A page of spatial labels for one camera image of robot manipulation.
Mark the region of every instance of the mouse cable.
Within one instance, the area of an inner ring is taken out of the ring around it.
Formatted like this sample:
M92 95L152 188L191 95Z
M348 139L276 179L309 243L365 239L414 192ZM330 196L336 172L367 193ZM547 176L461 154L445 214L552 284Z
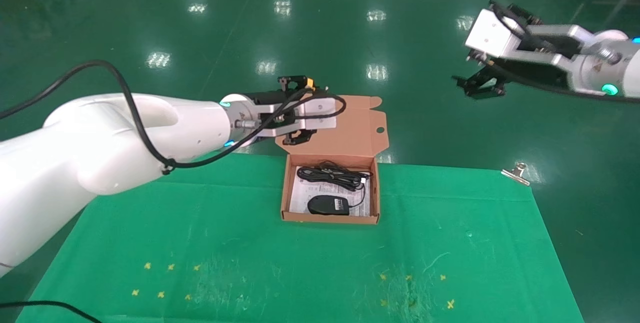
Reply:
M334 113L329 113L329 114L317 114L317 115L306 115L306 116L295 115L294 118L296 120L300 120L300 119L314 120L314 119L335 117L335 116L338 116L339 114L342 114L347 107L345 100L339 95L335 95L328 92L318 92L318 93L314 93L310 97L301 99L305 94L311 93L312 91L311 91L311 88L304 88L304 89L298 90L292 95L288 96L288 98L286 98L284 102L282 102L282 104L279 105L279 107L274 111L274 113L270 114L268 118L266 118L254 131L252 131L251 133L249 133L249 135L245 136L239 141L236 141L234 145L231 145L226 150L223 150L222 152L214 156L208 157L206 159L202 159L200 161L183 163L183 162L178 162L173 158L167 158L163 156L162 154L160 154L160 152L158 152L156 147L153 145L153 143L151 142L151 139L147 134L147 130L145 129L144 124L142 123L142 118L140 117L140 113L138 112L138 107L134 102L131 89L127 84L126 80L124 79L124 77L122 76L122 73L113 64L109 63L108 61L105 61L102 59L94 59L94 60L85 61L85 63L78 64L75 67L71 68L66 73L58 77L58 79L56 79L53 83L51 83L45 90L36 94L32 98L25 100L24 102L21 102L5 111L0 111L0 120L7 118L13 114L16 114L22 111L23 109L27 109L28 107L38 103L40 100L43 100L48 95L50 95L55 90L57 90L60 86L62 86L62 84L66 83L71 77L91 67L103 67L108 72L110 72L110 74L112 74L113 77L116 79L116 81L120 86L120 89L122 90L122 93L124 94L126 105L128 106L131 112L131 118L135 125L135 130L137 131L138 136L140 136L142 143L144 143L144 147L146 147L149 153L156 160L164 164L164 170L162 171L163 175L168 175L176 168L197 168L201 166L206 166L210 163L213 163L221 159L222 157L227 156L231 152L237 150L240 146L244 145L244 143L248 142L249 140L257 136L263 129L267 127L267 125L269 125L276 118L278 118L282 114L290 113L296 107L302 104L305 104L306 102L309 102L311 100L317 100L321 98L333 98L334 100L341 102L342 107L334 111Z
M571 97L579 97L579 98L587 98L590 100L597 101L605 101L605 102L618 102L618 103L626 103L626 104L640 104L640 97L624 97L621 95L598 95L584 92L576 92L574 90L559 88L557 86L547 85L538 83L533 81L532 79L526 79L525 77L516 74L514 72L510 72L509 70L501 67L498 63L495 63L490 59L480 59L480 62L483 63L486 67L489 67L490 70L498 73L499 75L505 77L506 79L522 84L522 86L528 86L531 88L539 89L541 91L546 91L550 93L557 93L558 95L563 96L571 96Z
M370 177L370 175L364 172L348 170L330 160L325 160L318 164L318 166L301 166L295 174L298 178L311 183L324 182L335 184L350 192L362 190L360 202L349 206L350 209L358 207L364 202L364 198L367 195L367 187L364 181Z
M13 308L20 308L20 307L33 307L33 306L52 306L52 307L61 307L63 309L66 309L68 311L71 311L71 313L76 314L84 319L86 319L89 322L92 323L102 323L102 321L100 321L98 318L85 313L84 311L78 309L77 307L74 307L73 305L69 304L69 303L65 303L65 302L59 302L57 300L25 300L25 301L21 301L21 302L7 302L7 303L0 303L0 309L13 309Z

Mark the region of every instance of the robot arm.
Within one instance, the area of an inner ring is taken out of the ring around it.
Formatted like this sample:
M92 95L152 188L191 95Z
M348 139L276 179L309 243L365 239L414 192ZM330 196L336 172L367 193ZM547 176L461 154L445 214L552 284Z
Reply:
M467 59L484 67L469 78L453 77L467 96L503 96L505 84L517 82L583 98L640 102L640 44L623 32L544 24L513 4L489 4L464 43L471 49Z
M303 76L280 81L283 90L231 94L220 102L132 97L153 146L163 157L184 163L220 148L233 149L298 89L313 86ZM292 81L297 89L288 89ZM336 127L333 97L320 94L287 105L295 107L243 146L276 136L297 145L317 129ZM163 173L165 164L140 139L121 93L67 102L41 129L0 142L0 277L36 252L96 196L130 190Z

